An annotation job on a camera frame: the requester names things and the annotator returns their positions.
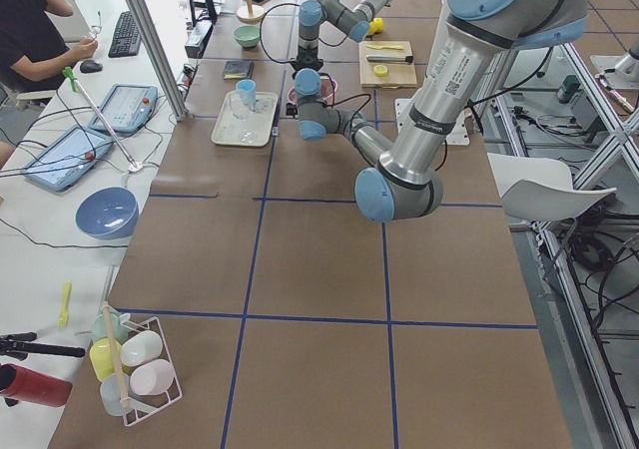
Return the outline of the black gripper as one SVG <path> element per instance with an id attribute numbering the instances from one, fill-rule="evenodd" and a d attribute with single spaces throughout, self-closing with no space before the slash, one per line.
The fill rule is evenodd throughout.
<path id="1" fill-rule="evenodd" d="M 299 115 L 298 106 L 295 103 L 286 103 L 286 116 L 296 119 Z"/>
<path id="2" fill-rule="evenodd" d="M 297 55 L 290 59 L 290 64 L 296 72 L 302 69 L 319 71 L 323 66 L 323 59 L 319 57 L 318 49 L 298 49 Z"/>

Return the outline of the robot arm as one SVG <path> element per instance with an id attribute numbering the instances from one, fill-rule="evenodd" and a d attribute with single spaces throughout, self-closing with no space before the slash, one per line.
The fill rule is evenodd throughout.
<path id="1" fill-rule="evenodd" d="M 299 39 L 297 56 L 290 60 L 296 72 L 303 69 L 319 71 L 320 26 L 331 23 L 356 43 L 362 42 L 376 14 L 392 0 L 361 0 L 352 9 L 340 0 L 307 0 L 299 7 Z"/>
<path id="2" fill-rule="evenodd" d="M 431 163 L 453 130 L 493 56 L 510 49 L 553 47 L 585 30 L 588 0 L 445 0 L 423 85 L 390 141 L 357 111 L 330 108 L 320 96 L 320 26 L 329 22 L 362 41 L 375 15 L 392 0 L 307 0 L 299 7 L 296 70 L 300 133 L 307 141 L 341 134 L 368 162 L 355 180 L 357 206 L 369 220 L 388 223 L 432 213 L 443 197 Z"/>

